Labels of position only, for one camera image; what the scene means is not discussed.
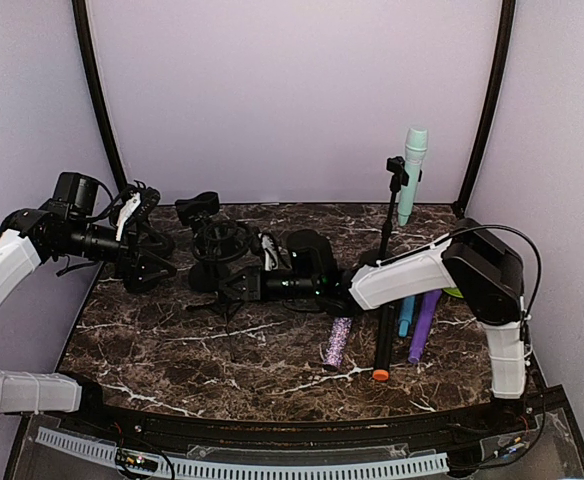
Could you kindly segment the black round-base stand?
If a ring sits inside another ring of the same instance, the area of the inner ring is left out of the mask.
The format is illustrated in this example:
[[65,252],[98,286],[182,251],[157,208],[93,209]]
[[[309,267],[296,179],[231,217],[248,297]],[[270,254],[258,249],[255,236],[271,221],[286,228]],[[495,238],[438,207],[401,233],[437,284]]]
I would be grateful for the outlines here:
[[156,288],[163,280],[177,274],[177,268],[168,260],[146,249],[126,256],[118,266],[118,275],[128,293],[141,294]]
[[[144,182],[139,180],[136,180],[133,186],[149,187]],[[136,223],[135,221],[132,221],[127,225],[127,227],[128,229],[135,229],[141,246],[164,259],[168,259],[175,248],[175,242],[170,235],[161,233],[152,226],[150,220],[151,213],[144,222]]]
[[389,242],[393,228],[393,215],[397,209],[398,197],[403,188],[407,188],[409,181],[419,179],[420,175],[409,173],[408,167],[411,166],[402,156],[388,158],[386,161],[386,170],[392,173],[390,181],[390,200],[385,221],[381,228],[381,238],[378,248],[368,250],[359,257],[360,265],[374,265],[378,260],[391,258],[394,253],[389,249]]

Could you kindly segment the black round-base stand clamp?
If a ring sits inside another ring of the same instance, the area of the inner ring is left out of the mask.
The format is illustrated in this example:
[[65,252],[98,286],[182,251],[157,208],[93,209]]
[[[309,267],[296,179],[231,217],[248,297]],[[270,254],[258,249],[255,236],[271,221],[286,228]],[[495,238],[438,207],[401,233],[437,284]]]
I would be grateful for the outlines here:
[[220,211],[219,195],[203,192],[190,199],[176,200],[175,208],[181,224],[190,227],[193,233],[191,251],[196,262],[188,271],[188,286],[195,292],[214,292],[219,281],[230,274],[229,268],[218,260],[216,233],[211,227],[211,217]]

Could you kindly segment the black tripod shock-mount stand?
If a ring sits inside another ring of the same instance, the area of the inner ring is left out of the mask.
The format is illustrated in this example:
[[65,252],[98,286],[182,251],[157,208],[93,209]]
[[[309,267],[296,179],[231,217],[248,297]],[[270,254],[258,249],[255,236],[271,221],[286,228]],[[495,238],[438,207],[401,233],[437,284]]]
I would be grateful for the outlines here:
[[197,293],[215,293],[216,299],[206,304],[190,306],[189,310],[209,310],[225,322],[226,336],[229,323],[244,302],[231,300],[219,291],[220,281],[231,271],[228,265],[245,256],[251,248],[253,230],[246,222],[229,219],[213,220],[209,213],[200,212],[186,217],[185,225],[193,233],[191,252],[196,259],[187,275],[188,287]]

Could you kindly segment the silver glitter microphone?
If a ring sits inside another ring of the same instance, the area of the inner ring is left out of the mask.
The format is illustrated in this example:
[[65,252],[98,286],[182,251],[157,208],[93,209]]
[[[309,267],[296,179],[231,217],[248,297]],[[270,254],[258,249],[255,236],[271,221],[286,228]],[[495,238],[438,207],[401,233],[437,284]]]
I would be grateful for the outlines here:
[[334,319],[328,340],[328,348],[323,359],[323,368],[325,370],[337,371],[340,368],[352,323],[352,317],[339,317]]

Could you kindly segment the blue microphone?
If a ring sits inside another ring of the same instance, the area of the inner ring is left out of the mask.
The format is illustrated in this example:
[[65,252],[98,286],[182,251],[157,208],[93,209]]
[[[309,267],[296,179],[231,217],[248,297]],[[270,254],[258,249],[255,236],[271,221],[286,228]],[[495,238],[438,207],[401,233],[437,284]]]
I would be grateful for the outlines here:
[[409,296],[403,299],[398,316],[398,336],[405,338],[408,335],[416,305],[416,297]]

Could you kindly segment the purple microphone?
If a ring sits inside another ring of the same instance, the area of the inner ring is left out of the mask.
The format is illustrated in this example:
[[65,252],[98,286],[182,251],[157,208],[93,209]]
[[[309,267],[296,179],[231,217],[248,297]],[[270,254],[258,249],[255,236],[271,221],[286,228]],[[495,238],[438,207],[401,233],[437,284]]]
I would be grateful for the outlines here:
[[437,289],[425,293],[422,298],[421,308],[409,348],[408,362],[410,364],[418,364],[423,355],[431,330],[433,317],[441,296],[442,290]]

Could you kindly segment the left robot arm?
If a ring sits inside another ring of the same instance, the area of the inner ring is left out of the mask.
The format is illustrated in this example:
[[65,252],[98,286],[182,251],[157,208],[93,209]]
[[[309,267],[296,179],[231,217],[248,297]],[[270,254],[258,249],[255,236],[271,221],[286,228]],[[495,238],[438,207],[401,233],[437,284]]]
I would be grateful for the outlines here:
[[[21,209],[0,225],[0,306],[16,287],[49,260],[80,257],[84,266],[110,263],[130,293],[144,293],[175,276],[168,261],[172,241],[154,230],[149,214],[158,190],[137,181],[94,214],[99,180],[77,172],[59,175],[53,195],[37,209]],[[98,400],[99,387],[78,375],[0,369],[0,415],[72,413],[92,436],[113,427],[112,412]]]

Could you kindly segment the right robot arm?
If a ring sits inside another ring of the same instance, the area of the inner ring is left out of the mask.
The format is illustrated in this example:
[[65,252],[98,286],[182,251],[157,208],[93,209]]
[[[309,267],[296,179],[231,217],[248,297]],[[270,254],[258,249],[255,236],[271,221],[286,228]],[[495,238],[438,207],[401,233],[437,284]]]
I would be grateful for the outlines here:
[[483,410],[482,424],[502,434],[521,416],[525,325],[534,299],[524,295],[521,256],[495,236],[497,229],[465,218],[431,243],[388,259],[373,256],[353,271],[338,268],[325,237],[301,230],[288,238],[290,269],[245,267],[221,280],[218,290],[243,302],[314,299],[329,315],[353,317],[409,296],[459,289],[487,335],[498,398]]

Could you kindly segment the mint green microphone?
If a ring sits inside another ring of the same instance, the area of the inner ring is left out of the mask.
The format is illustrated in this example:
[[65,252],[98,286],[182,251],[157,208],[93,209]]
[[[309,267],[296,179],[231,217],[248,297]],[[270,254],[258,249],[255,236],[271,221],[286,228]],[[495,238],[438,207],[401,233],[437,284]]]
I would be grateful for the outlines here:
[[428,130],[420,126],[410,127],[404,150],[404,171],[407,176],[407,184],[401,188],[398,205],[398,222],[401,227],[408,223],[412,214],[427,149]]

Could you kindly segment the lime green bowl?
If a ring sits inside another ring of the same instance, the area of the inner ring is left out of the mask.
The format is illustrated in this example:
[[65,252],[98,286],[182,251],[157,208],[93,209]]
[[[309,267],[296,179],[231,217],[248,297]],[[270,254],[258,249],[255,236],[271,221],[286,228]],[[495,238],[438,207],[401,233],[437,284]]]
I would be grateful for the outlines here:
[[444,293],[456,297],[456,298],[462,298],[463,294],[461,293],[461,291],[458,288],[445,288],[443,290]]

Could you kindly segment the green circuit board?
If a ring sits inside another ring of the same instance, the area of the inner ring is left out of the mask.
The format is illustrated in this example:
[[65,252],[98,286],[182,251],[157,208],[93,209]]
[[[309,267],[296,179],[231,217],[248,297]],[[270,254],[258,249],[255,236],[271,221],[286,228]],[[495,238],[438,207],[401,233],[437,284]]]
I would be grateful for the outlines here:
[[118,449],[115,453],[115,464],[124,471],[155,473],[159,463],[140,452]]

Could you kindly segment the left black frame post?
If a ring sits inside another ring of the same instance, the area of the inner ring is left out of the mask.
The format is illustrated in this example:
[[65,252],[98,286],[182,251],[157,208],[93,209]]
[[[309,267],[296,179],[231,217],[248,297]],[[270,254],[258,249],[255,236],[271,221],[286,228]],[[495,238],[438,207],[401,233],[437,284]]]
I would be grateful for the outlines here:
[[100,133],[108,167],[117,190],[121,191],[127,186],[128,179],[124,172],[123,162],[120,157],[108,107],[106,105],[106,98],[101,84],[88,14],[88,4],[85,0],[72,0],[71,5],[84,76],[94,116]]

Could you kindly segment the black frame post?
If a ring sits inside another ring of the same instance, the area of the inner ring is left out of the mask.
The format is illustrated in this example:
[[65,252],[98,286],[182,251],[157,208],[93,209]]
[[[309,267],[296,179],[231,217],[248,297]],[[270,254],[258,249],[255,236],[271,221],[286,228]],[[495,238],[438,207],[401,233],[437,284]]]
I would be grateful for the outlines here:
[[72,0],[71,5],[84,76],[94,116],[100,133],[108,167],[117,190],[121,191],[127,186],[128,179],[124,172],[123,162],[120,157],[108,107],[106,105],[106,98],[101,84],[88,14],[88,4],[85,0]]
[[503,0],[501,2],[494,54],[483,107],[461,188],[457,199],[452,204],[453,213],[457,218],[464,217],[467,212],[487,148],[505,74],[516,4],[515,0]]

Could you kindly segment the right black frame post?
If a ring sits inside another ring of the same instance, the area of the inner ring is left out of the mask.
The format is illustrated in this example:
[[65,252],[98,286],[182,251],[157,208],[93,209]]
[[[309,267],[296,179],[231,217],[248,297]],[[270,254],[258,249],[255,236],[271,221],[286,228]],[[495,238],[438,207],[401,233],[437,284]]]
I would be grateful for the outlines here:
[[467,212],[487,148],[505,74],[516,4],[515,0],[503,0],[501,2],[494,54],[483,107],[461,188],[457,199],[452,204],[453,213],[457,218],[464,217]]

